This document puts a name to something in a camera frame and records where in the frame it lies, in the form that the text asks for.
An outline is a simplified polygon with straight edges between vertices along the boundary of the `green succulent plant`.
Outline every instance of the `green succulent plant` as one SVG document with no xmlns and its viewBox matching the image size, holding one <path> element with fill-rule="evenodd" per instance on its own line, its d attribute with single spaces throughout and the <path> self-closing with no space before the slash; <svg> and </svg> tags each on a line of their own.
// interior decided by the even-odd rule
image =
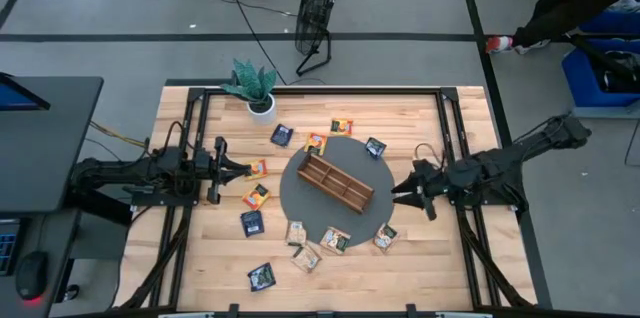
<svg viewBox="0 0 640 318">
<path fill-rule="evenodd" d="M 264 72 L 264 67 L 256 73 L 251 61 L 242 64 L 233 60 L 235 69 L 231 72 L 234 82 L 238 85 L 223 84 L 221 87 L 232 96 L 249 102 L 252 107 L 268 109 L 269 92 L 276 84 L 276 71 Z"/>
</svg>

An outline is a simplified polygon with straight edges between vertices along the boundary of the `gray floor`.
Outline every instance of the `gray floor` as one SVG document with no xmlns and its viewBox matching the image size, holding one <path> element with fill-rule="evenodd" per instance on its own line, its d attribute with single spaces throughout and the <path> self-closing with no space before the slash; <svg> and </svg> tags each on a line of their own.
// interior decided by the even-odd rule
<svg viewBox="0 0 640 318">
<path fill-rule="evenodd" d="M 526 22 L 536 0 L 476 1 L 486 33 L 510 33 Z M 292 12 L 299 4 L 299 0 L 247 2 Z M 257 32 L 294 30 L 293 18 L 246 11 Z M 473 32 L 464 0 L 337 0 L 330 29 Z M 0 35 L 248 32 L 237 7 L 214 0 L 18 0 Z M 265 42 L 264 46 L 285 80 L 295 80 L 301 57 L 292 42 Z M 570 50 L 568 45 L 553 44 L 525 57 L 492 58 L 513 136 L 571 108 L 560 66 Z M 309 77 L 328 84 L 485 84 L 475 43 L 336 41 L 333 56 L 328 66 Z M 151 133 L 166 79 L 227 77 L 233 58 L 268 65 L 251 41 L 0 43 L 2 71 L 104 77 L 95 120 L 133 137 Z M 638 314 L 640 271 L 634 263 L 640 255 L 635 234 L 640 228 L 640 180 L 638 168 L 624 165 L 635 122 L 587 120 L 585 124 L 594 132 L 586 147 L 549 154 L 525 167 L 552 302 L 559 309 Z M 123 158 L 137 154 L 118 141 L 95 133 L 91 137 Z M 83 148 L 82 156 L 109 158 L 91 143 Z M 83 227 L 86 232 L 104 230 L 104 222 L 87 219 Z M 115 256 L 122 249 L 117 240 L 114 238 L 110 252 Z M 77 252 L 78 257 L 86 256 L 82 249 Z M 54 315 L 106 308 L 117 282 L 117 261 L 78 261 L 73 277 L 83 293 L 77 301 L 56 306 Z"/>
</svg>

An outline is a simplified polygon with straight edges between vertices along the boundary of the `wooden tabletop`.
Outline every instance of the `wooden tabletop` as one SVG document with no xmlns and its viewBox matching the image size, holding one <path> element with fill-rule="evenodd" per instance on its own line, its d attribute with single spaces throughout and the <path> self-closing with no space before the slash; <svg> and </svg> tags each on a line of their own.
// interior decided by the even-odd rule
<svg viewBox="0 0 640 318">
<path fill-rule="evenodd" d="M 152 146 L 164 143 L 171 122 L 182 121 L 188 90 L 164 88 Z M 458 87 L 458 92 L 471 152 L 496 147 L 483 88 Z M 407 303 L 424 311 L 471 309 L 455 212 L 445 198 L 436 199 L 438 218 L 432 222 L 421 210 L 396 205 L 389 225 L 399 231 L 400 239 L 386 255 L 371 242 L 350 247 L 343 256 L 311 243 L 323 260 L 307 274 L 290 262 L 295 248 L 284 243 L 287 219 L 280 206 L 280 176 L 308 133 L 328 134 L 332 118 L 353 119 L 353 138 L 366 142 L 373 136 L 387 144 L 384 159 L 398 183 L 411 171 L 419 143 L 430 143 L 438 152 L 443 149 L 435 99 L 419 94 L 287 95 L 277 96 L 276 101 L 277 123 L 295 128 L 289 148 L 272 144 L 269 137 L 275 124 L 254 125 L 243 102 L 229 96 L 211 98 L 205 148 L 213 152 L 215 137 L 223 136 L 229 158 L 240 163 L 266 158 L 269 175 L 249 182 L 240 178 L 221 187 L 219 205 L 209 204 L 201 194 L 191 220 L 179 310 L 226 311 L 231 303 L 240 304 L 242 311 L 403 311 Z M 177 144 L 178 138 L 174 134 L 171 142 Z M 418 154 L 435 162 L 426 148 Z M 272 197 L 260 209 L 266 232 L 247 239 L 240 214 L 249 207 L 241 197 L 256 183 L 267 187 Z M 514 213 L 506 206 L 486 206 L 483 211 L 496 264 L 524 298 L 535 302 Z M 165 208 L 153 208 L 131 227 L 115 305 L 131 296 L 155 263 L 164 213 Z M 252 293 L 247 273 L 266 262 L 271 263 L 277 284 Z M 488 304 L 484 270 L 479 262 L 476 266 L 483 302 Z M 164 302 L 169 280 L 164 281 Z"/>
</svg>

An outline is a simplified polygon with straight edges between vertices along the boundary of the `wooden tray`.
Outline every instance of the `wooden tray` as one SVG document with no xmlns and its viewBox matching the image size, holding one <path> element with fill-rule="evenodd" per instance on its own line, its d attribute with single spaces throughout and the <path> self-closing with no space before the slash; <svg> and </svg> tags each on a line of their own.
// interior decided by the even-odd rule
<svg viewBox="0 0 640 318">
<path fill-rule="evenodd" d="M 359 214 L 373 197 L 373 188 L 315 154 L 307 154 L 298 167 L 298 175 Z"/>
</svg>

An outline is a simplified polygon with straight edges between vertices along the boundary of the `black fan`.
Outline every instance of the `black fan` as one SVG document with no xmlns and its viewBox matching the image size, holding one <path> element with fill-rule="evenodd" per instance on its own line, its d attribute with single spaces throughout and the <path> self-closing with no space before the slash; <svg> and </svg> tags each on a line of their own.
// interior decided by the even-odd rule
<svg viewBox="0 0 640 318">
<path fill-rule="evenodd" d="M 327 30 L 331 8 L 335 0 L 300 0 L 298 22 L 296 24 L 296 49 L 307 57 L 302 61 L 296 73 L 301 76 L 313 69 L 323 66 L 331 60 L 331 34 Z M 318 47 L 323 39 L 327 39 L 327 59 L 323 62 L 302 69 L 314 55 L 319 53 Z"/>
</svg>

